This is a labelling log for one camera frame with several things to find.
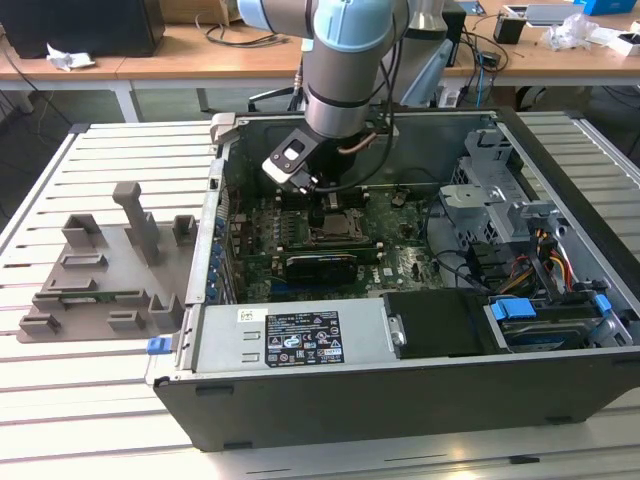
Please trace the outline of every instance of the black plastic cover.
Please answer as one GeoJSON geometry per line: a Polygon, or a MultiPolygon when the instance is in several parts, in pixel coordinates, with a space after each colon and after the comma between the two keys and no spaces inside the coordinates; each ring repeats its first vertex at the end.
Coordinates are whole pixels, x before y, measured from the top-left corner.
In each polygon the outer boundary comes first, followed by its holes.
{"type": "Polygon", "coordinates": [[[498,353],[483,306],[487,297],[467,289],[383,295],[389,317],[402,324],[406,344],[398,358],[463,357],[498,353]]]}

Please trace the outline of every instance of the barcode sticker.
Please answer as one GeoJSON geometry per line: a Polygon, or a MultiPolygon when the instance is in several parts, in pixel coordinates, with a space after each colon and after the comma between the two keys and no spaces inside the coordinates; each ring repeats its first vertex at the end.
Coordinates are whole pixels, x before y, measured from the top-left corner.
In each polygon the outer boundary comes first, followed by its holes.
{"type": "Polygon", "coordinates": [[[238,323],[264,322],[269,310],[266,308],[241,308],[238,310],[238,323]]]}

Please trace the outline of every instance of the screw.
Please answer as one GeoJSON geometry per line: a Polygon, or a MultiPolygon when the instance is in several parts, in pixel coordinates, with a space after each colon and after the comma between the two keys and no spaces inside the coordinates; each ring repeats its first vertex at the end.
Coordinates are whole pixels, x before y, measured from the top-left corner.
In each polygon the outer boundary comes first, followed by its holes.
{"type": "Polygon", "coordinates": [[[391,332],[391,342],[396,347],[402,347],[405,344],[404,335],[400,332],[391,332]]]}

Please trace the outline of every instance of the motherboard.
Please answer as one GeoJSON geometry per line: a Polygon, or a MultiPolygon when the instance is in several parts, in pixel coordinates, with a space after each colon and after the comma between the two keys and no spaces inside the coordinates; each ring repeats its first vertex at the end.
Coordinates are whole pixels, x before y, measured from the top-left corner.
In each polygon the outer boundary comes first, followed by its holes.
{"type": "Polygon", "coordinates": [[[230,241],[239,302],[366,298],[442,288],[424,237],[429,198],[390,187],[358,189],[319,204],[281,191],[272,198],[232,201],[230,241]]]}

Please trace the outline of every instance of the table leg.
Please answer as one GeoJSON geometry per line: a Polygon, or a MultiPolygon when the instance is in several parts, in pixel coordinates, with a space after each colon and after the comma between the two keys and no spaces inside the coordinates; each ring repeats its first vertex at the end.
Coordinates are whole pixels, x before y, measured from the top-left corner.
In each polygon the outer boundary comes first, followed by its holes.
{"type": "Polygon", "coordinates": [[[207,90],[205,88],[196,88],[196,93],[198,94],[200,111],[202,113],[209,113],[209,98],[207,97],[207,90]]]}
{"type": "Polygon", "coordinates": [[[7,95],[11,98],[11,103],[18,107],[22,113],[33,113],[33,105],[27,92],[7,92],[7,95]]]}
{"type": "Polygon", "coordinates": [[[140,110],[140,104],[138,103],[138,98],[136,97],[136,92],[131,82],[115,82],[111,88],[118,98],[118,104],[120,104],[124,121],[127,123],[143,122],[144,118],[140,110]]]}
{"type": "Polygon", "coordinates": [[[458,105],[460,90],[465,86],[464,78],[445,78],[438,108],[455,108],[458,105]]]}

